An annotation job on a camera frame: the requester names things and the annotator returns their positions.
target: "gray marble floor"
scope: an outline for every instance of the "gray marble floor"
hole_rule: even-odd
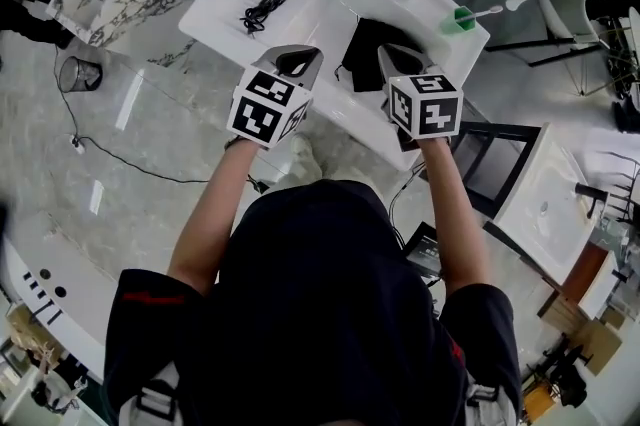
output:
[[[82,253],[113,278],[129,267],[164,271],[203,185],[175,184],[145,175],[89,142],[86,153],[78,154],[69,142],[74,126],[56,89],[54,62],[60,68],[69,55],[75,55],[100,62],[104,68],[104,81],[97,91],[67,95],[82,135],[149,171],[206,180],[229,139],[224,124],[242,71],[204,46],[194,50],[201,53],[193,59],[197,63],[179,74],[79,40],[60,51],[56,61],[54,47],[3,32],[0,193],[13,202],[13,222],[47,211]],[[132,98],[127,116],[126,104]],[[408,177],[314,113],[301,129],[311,138],[325,171],[338,165],[357,167],[371,176],[387,203]],[[273,182],[288,171],[290,163],[288,147],[282,144],[261,151],[251,173]],[[100,189],[102,200],[96,209],[95,193]],[[257,198],[247,185],[237,219]],[[396,218],[406,239],[420,221],[433,222],[431,196],[423,181],[415,180],[401,195]],[[513,252],[492,238],[488,242],[495,283],[514,306],[524,367],[557,335],[535,314],[550,289]],[[442,304],[439,286],[434,294]]]

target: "trash can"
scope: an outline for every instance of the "trash can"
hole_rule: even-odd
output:
[[[80,60],[70,56],[60,68],[58,84],[60,90],[68,92],[93,92],[102,82],[102,66],[99,63]]]

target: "sink basin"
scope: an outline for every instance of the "sink basin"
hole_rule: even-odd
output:
[[[575,193],[587,181],[574,159],[545,125],[513,186],[493,220],[553,280],[562,284],[580,257],[605,205]]]
[[[265,22],[265,31],[247,35],[239,20],[260,0],[196,0],[180,29],[243,66],[270,47],[305,44],[324,55],[312,107],[370,147],[399,170],[411,168],[419,151],[403,152],[396,127],[382,112],[383,92],[354,93],[349,72],[336,69],[358,19],[371,18],[409,33],[454,86],[462,87],[489,34],[476,29],[443,35],[441,22],[458,6],[453,0],[287,0]]]

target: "black t-shirt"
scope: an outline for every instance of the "black t-shirt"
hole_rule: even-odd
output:
[[[122,273],[106,346],[112,410],[171,361],[186,424],[464,424],[467,369],[521,407],[507,297],[468,286],[435,319],[384,207],[346,181],[257,200],[207,297]]]

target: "electrical cord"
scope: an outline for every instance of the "electrical cord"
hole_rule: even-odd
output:
[[[398,240],[398,243],[400,244],[401,248],[404,248],[406,246],[406,243],[404,241],[404,238],[402,237],[402,234],[400,234],[400,231],[396,228],[395,215],[394,215],[396,202],[398,201],[398,198],[400,197],[402,192],[407,189],[407,187],[413,182],[413,180],[418,176],[418,174],[420,174],[420,172],[424,170],[424,168],[425,168],[424,162],[420,163],[418,166],[413,168],[413,170],[411,171],[411,177],[409,177],[409,179],[407,180],[407,182],[404,183],[402,188],[398,190],[398,193],[395,194],[395,196],[391,200],[391,203],[389,204],[389,220],[391,221],[391,228],[393,229],[393,233],[395,234],[396,239]]]
[[[258,3],[258,6],[247,8],[244,12],[244,17],[240,20],[243,21],[244,27],[247,28],[247,33],[253,35],[256,32],[264,31],[264,22],[269,17],[271,12],[275,11],[286,0],[262,0]]]
[[[111,152],[108,149],[105,149],[104,147],[102,147],[97,141],[95,141],[93,138],[91,138],[90,136],[81,136],[80,135],[80,130],[78,128],[78,120],[76,119],[76,116],[73,113],[73,110],[71,109],[71,106],[69,105],[69,102],[67,101],[67,98],[64,95],[64,92],[62,91],[62,87],[60,86],[60,80],[58,79],[58,75],[56,74],[56,66],[58,64],[58,47],[55,46],[56,48],[56,57],[53,61],[53,77],[56,80],[56,86],[58,87],[58,92],[60,92],[60,96],[62,97],[62,100],[64,101],[64,104],[67,107],[67,110],[69,110],[69,115],[71,116],[71,120],[73,121],[73,128],[74,128],[74,133],[73,133],[73,140],[71,141],[71,143],[75,146],[78,147],[78,145],[80,144],[80,142],[82,140],[86,140],[88,142],[91,142],[91,144],[98,150],[104,152],[105,154],[108,154],[109,156],[111,156],[114,159],[117,159],[118,161],[120,161],[121,163],[125,164],[126,166],[130,166],[131,168],[135,168],[136,170],[138,170],[139,172],[142,172],[145,175],[150,175],[152,177],[157,177],[158,179],[163,179],[165,181],[169,181],[169,182],[174,182],[176,184],[207,184],[209,181],[203,181],[203,180],[199,180],[199,179],[176,179],[174,177],[168,177],[166,175],[162,175],[162,174],[157,174],[155,172],[151,172],[150,170],[145,170],[144,168],[131,163],[130,161],[127,161],[126,159],[124,159],[121,156],[118,156],[117,154],[114,154],[113,152]],[[264,182],[259,182],[256,181],[253,177],[251,177],[251,175],[249,175],[247,177],[247,182],[249,182],[252,186],[253,189],[255,191],[257,191],[258,193],[260,193],[261,195],[269,189],[269,186],[267,186]]]

